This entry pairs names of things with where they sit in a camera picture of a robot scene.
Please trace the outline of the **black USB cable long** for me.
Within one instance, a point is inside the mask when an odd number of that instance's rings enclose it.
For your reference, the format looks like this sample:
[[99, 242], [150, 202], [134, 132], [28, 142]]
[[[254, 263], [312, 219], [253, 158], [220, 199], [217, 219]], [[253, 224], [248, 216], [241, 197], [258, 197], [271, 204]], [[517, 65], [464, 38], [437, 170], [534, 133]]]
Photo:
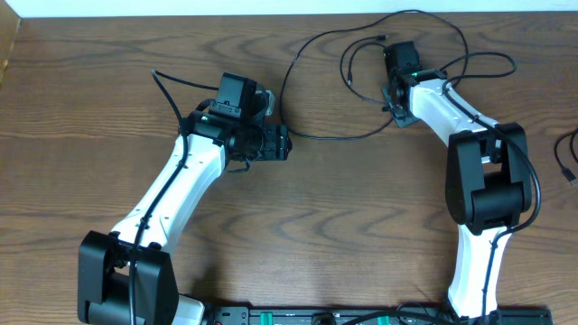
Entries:
[[[390, 14], [386, 14], [385, 16], [379, 18], [378, 20], [376, 20], [373, 23], [369, 23], [369, 24], [365, 24], [365, 25], [361, 25], [361, 26], [356, 26], [356, 27], [350, 27], [350, 28], [340, 28], [340, 29], [333, 29], [333, 30], [328, 30], [328, 31], [324, 31], [324, 32], [320, 32], [316, 35], [314, 35], [312, 38], [308, 39], [302, 46], [301, 48], [297, 51], [297, 53], [294, 55], [293, 60], [291, 61], [291, 63], [289, 64], [286, 73], [284, 75], [284, 79], [282, 82], [282, 86], [280, 89], [280, 97], [279, 97], [279, 116], [281, 118], [281, 122], [283, 124], [286, 125], [287, 130], [289, 133], [291, 133], [292, 135], [296, 135], [298, 137], [301, 137], [303, 139], [308, 139], [308, 140], [314, 140], [314, 141], [357, 141], [357, 140], [361, 140], [361, 139], [365, 139], [368, 137], [371, 137], [372, 135], [377, 135], [380, 132], [382, 132], [383, 130], [385, 130], [388, 126], [390, 126], [392, 124], [392, 122], [394, 121], [393, 117], [390, 117], [383, 125], [379, 126], [377, 129], [371, 130], [365, 134], [362, 135], [350, 135], [350, 136], [321, 136], [321, 135], [310, 135], [310, 134], [306, 134], [304, 132], [300, 132], [295, 130], [292, 126], [290, 126], [289, 122], [285, 121], [285, 116], [284, 116], [284, 93], [285, 93], [285, 89], [286, 89], [286, 85], [288, 82], [288, 79], [290, 77], [290, 74], [294, 68], [294, 66], [297, 64], [298, 60], [300, 59], [302, 53], [304, 52], [304, 50], [312, 43], [317, 41], [318, 39], [320, 39], [321, 37], [330, 35], [330, 34], [335, 34], [335, 33], [353, 33], [353, 32], [359, 32], [359, 31], [363, 31], [372, 27], [375, 27], [377, 25], [379, 25], [380, 23], [383, 23], [384, 21], [388, 20], [389, 18], [393, 18], [395, 16], [401, 15], [401, 14], [422, 14], [422, 15], [426, 15], [429, 16], [431, 18], [433, 18], [434, 20], [437, 20], [443, 24], [448, 25], [451, 29], [453, 29], [454, 31], [457, 32], [457, 34], [459, 35], [459, 37], [461, 38], [461, 43], [463, 46], [463, 50], [464, 50], [464, 54], [470, 54], [470, 49], [469, 49], [469, 44], [467, 42], [466, 36], [464, 34], [464, 32], [462, 31], [462, 29], [460, 27], [458, 27], [457, 25], [455, 25], [454, 23], [451, 23], [450, 21], [442, 18], [439, 15], [433, 14], [433, 13], [428, 13], [426, 11], [423, 10], [419, 10], [419, 9], [405, 9], [405, 10], [401, 10], [401, 11], [397, 11], [397, 12], [393, 12]], [[387, 36], [383, 36], [383, 35], [376, 35], [376, 36], [369, 36], [366, 38], [361, 38], [358, 39], [354, 42], [352, 42], [350, 45], [348, 45], [348, 47], [342, 52], [341, 57], [340, 57], [340, 65], [339, 65], [339, 72], [340, 72], [340, 76], [342, 81], [344, 82], [344, 85], [346, 86], [346, 88], [356, 97], [362, 99], [363, 101], [372, 103], [372, 104], [378, 104], [381, 105], [382, 107], [386, 106], [385, 101], [379, 101], [376, 100], [374, 98], [370, 98], [370, 97], [365, 97], [362, 96], [357, 90], [355, 90], [348, 79], [345, 79], [345, 75], [343, 74], [343, 68], [342, 68], [342, 63], [343, 63], [343, 59], [345, 58], [345, 55], [347, 54], [347, 52], [350, 50], [350, 48], [353, 45], [356, 45], [358, 43], [364, 42], [364, 41], [369, 41], [369, 40], [375, 40], [375, 44], [376, 45], [383, 45], [380, 44], [380, 42], [382, 42], [382, 39], [386, 39]]]

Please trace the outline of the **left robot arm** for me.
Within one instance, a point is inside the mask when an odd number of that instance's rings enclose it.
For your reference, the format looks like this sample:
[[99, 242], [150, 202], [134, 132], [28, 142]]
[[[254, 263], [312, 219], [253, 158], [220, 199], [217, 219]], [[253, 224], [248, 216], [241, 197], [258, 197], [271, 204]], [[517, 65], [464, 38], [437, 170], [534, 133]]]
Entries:
[[222, 75], [216, 96], [178, 116], [171, 157], [137, 205], [110, 232], [89, 231], [79, 246], [78, 318], [86, 324], [201, 324], [203, 302], [178, 291], [172, 255], [208, 187], [230, 162], [284, 161], [285, 125], [266, 118], [272, 91]]

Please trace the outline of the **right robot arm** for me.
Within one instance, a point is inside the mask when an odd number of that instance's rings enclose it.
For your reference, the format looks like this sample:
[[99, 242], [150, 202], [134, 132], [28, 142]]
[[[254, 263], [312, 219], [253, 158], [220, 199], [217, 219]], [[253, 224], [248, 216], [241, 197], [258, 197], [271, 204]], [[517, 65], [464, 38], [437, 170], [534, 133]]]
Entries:
[[526, 133], [484, 116], [440, 70], [426, 70], [412, 42], [383, 51], [391, 116], [405, 128], [427, 124], [447, 147], [445, 201], [458, 226], [455, 272], [447, 297], [458, 320], [487, 320], [497, 308], [507, 242], [535, 197]]

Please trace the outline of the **black USB cable short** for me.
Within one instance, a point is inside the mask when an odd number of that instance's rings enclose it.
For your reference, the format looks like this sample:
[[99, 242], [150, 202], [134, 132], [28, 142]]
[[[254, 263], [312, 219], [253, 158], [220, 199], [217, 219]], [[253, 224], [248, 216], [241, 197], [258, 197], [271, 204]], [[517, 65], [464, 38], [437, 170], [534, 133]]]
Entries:
[[576, 188], [577, 174], [569, 167], [568, 159], [560, 155], [563, 142], [567, 142], [568, 154], [573, 159], [573, 162], [577, 163], [577, 128], [559, 135], [555, 139], [553, 147], [554, 158], [561, 170], [561, 174], [572, 188]]

